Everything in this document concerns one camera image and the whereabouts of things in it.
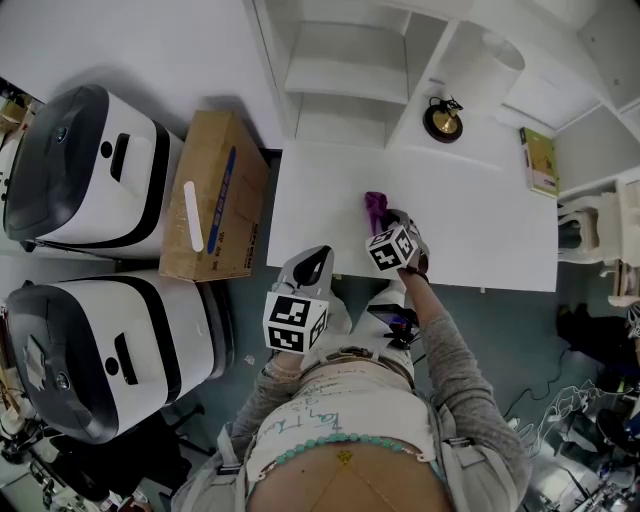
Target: apriltag cube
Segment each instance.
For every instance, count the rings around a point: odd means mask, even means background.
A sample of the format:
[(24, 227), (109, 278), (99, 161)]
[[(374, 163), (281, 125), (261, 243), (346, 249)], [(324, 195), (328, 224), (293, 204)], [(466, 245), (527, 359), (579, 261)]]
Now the apriltag cube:
[(268, 292), (262, 318), (267, 347), (306, 354), (327, 328), (329, 302)]
[(405, 268), (416, 246), (403, 226), (397, 226), (367, 240), (367, 252), (378, 270)]

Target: cardboard box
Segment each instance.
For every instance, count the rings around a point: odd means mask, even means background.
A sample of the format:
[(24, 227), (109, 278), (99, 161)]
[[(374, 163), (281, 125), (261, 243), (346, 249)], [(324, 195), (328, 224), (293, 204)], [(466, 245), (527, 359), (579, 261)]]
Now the cardboard box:
[(251, 274), (269, 168), (231, 112), (196, 112), (180, 157), (160, 273), (190, 281)]

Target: purple cloth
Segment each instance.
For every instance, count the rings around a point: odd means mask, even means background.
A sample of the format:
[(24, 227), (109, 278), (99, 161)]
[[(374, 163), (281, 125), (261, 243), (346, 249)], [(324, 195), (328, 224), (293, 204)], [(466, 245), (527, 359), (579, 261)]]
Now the purple cloth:
[(387, 215), (387, 196), (382, 192), (367, 192), (364, 195), (364, 206), (369, 214), (371, 234), (375, 236), (382, 231), (380, 219)]

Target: yellow book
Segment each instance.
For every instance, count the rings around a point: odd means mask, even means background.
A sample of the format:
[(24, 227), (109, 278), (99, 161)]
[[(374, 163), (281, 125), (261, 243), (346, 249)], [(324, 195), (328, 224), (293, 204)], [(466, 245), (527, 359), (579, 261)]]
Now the yellow book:
[(520, 128), (520, 140), (527, 163), (527, 184), (534, 192), (558, 197), (558, 171), (553, 141), (530, 130)]

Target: gray sleeve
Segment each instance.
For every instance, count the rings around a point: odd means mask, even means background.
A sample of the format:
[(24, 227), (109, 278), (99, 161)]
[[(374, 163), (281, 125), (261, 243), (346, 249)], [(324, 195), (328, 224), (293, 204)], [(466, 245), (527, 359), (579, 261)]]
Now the gray sleeve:
[(273, 360), (267, 363), (231, 428), (231, 443), (238, 459), (244, 458), (253, 435), (265, 418), (289, 402), (299, 387), (300, 372), (283, 370)]
[(421, 330), (437, 406), (451, 411), (457, 435), (494, 450), (504, 460), (522, 499), (531, 464), (520, 438), (502, 418), (491, 385), (448, 313)]

